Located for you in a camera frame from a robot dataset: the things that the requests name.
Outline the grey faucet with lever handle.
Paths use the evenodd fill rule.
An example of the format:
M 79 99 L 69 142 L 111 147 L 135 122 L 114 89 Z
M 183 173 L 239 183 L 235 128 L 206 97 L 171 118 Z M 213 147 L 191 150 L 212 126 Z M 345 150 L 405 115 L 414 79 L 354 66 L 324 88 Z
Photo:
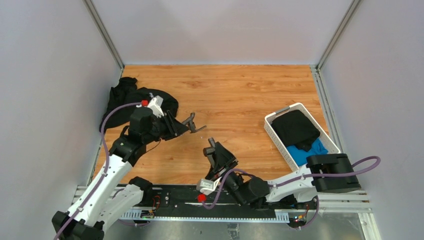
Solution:
M 190 116 L 187 119 L 185 119 L 184 121 L 181 122 L 183 125 L 188 127 L 188 130 L 190 131 L 191 134 L 202 131 L 203 129 L 205 129 L 207 127 L 206 125 L 204 125 L 200 128 L 197 128 L 196 124 L 194 122 L 195 116 L 196 116 L 196 113 L 191 112 Z

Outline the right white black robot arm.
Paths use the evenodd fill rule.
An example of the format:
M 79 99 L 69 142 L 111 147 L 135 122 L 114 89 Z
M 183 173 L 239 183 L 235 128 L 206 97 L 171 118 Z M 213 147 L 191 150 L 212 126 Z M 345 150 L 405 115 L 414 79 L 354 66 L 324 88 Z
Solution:
M 261 208 L 265 204 L 286 203 L 294 209 L 311 201 L 318 193 L 348 193 L 359 190 L 361 185 L 348 156 L 344 153 L 319 154 L 307 158 L 306 164 L 290 174 L 274 180 L 263 180 L 238 169 L 234 154 L 220 142 L 210 141 L 203 149 L 210 168 L 198 181 L 196 189 L 205 196 L 216 192 L 212 202 L 217 204 L 221 191 L 226 190 L 237 204 Z

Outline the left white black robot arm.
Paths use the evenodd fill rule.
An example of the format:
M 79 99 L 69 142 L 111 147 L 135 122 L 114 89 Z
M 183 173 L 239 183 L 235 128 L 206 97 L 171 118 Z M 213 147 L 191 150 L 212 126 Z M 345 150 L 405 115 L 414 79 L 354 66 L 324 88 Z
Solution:
M 150 205 L 154 199 L 152 183 L 133 178 L 113 199 L 111 194 L 121 179 L 147 153 L 147 145 L 168 141 L 187 131 L 196 132 L 195 113 L 179 122 L 157 106 L 137 107 L 129 125 L 106 151 L 102 170 L 81 197 L 66 211 L 57 211 L 52 218 L 56 240 L 102 240 L 107 230 L 131 207 Z

